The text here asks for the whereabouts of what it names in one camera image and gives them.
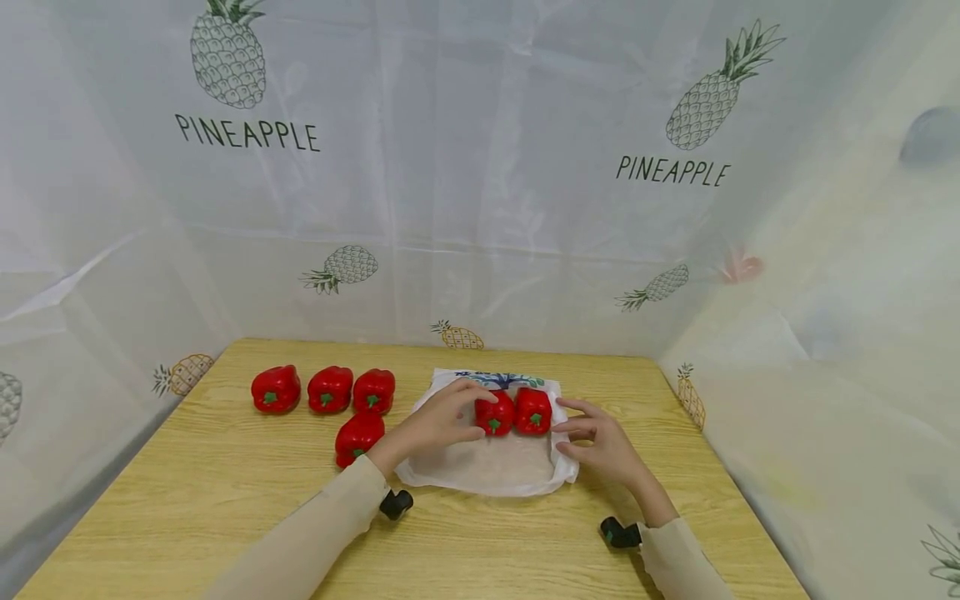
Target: curtain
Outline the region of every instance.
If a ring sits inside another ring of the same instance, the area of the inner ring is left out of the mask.
[[[9,4],[0,554],[239,337],[482,345],[655,358],[811,596],[950,593],[955,3]]]

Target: hand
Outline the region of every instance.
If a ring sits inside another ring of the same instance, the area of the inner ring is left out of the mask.
[[[483,438],[480,427],[457,422],[474,400],[496,402],[496,396],[472,379],[457,379],[390,430],[370,449],[367,458],[387,476],[411,454]]]
[[[557,444],[558,450],[626,486],[640,506],[648,527],[662,527],[679,516],[663,485],[643,464],[616,419],[585,400],[558,398],[557,403],[583,415],[555,425],[553,431],[569,434],[573,442],[593,442],[589,446],[561,442]]]
[[[643,461],[620,423],[586,400],[558,398],[557,403],[584,414],[554,425],[553,431],[569,434],[571,442],[592,442],[589,446],[561,442],[557,449],[613,481],[630,486],[643,468]]]

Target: pink flower print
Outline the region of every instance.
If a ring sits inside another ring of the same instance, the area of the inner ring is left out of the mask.
[[[727,251],[727,260],[720,276],[724,283],[736,285],[756,279],[763,273],[763,261],[756,256],[748,256],[743,247]]]

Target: pineapple text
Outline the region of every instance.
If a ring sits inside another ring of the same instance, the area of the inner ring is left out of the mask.
[[[624,156],[620,159],[620,168],[616,170],[616,178],[627,170],[625,179],[638,180],[643,176],[643,180],[655,181],[657,183],[683,183],[684,178],[687,183],[693,183],[700,178],[701,185],[720,187],[720,180],[724,178],[729,164],[719,167],[715,173],[715,179],[710,179],[713,174],[713,162],[703,162],[702,160],[674,160],[671,164],[670,158],[656,158],[655,156]]]
[[[294,123],[285,121],[257,121],[248,123],[240,121],[216,121],[214,119],[203,119],[202,117],[184,117],[180,114],[174,115],[177,118],[177,124],[180,126],[180,132],[183,139],[188,142],[199,141],[201,144],[215,146],[232,146],[233,148],[250,148],[251,144],[256,144],[260,148],[270,148],[271,136],[273,137],[274,147],[296,148],[297,150],[309,150],[310,152],[319,152],[319,148],[314,148],[313,143],[317,138],[311,130],[316,129],[313,125],[297,126]]]

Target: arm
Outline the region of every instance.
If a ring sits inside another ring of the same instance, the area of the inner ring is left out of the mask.
[[[583,411],[553,428],[568,433],[572,442],[586,440],[590,446],[557,444],[570,458],[600,471],[626,486],[643,512],[640,554],[647,573],[666,600],[733,600],[686,522],[680,518],[670,496],[640,459],[620,423],[584,400],[560,398],[561,406]]]
[[[367,531],[390,490],[386,476],[407,456],[479,440],[480,427],[457,424],[475,400],[496,398],[458,379],[391,430],[320,493],[283,519],[207,591],[206,600],[307,600],[354,538]]]
[[[640,506],[643,565],[666,600],[733,600],[657,477],[640,461],[627,489]]]
[[[254,544],[206,598],[306,600],[344,548],[370,527],[389,489],[380,469],[361,456]]]

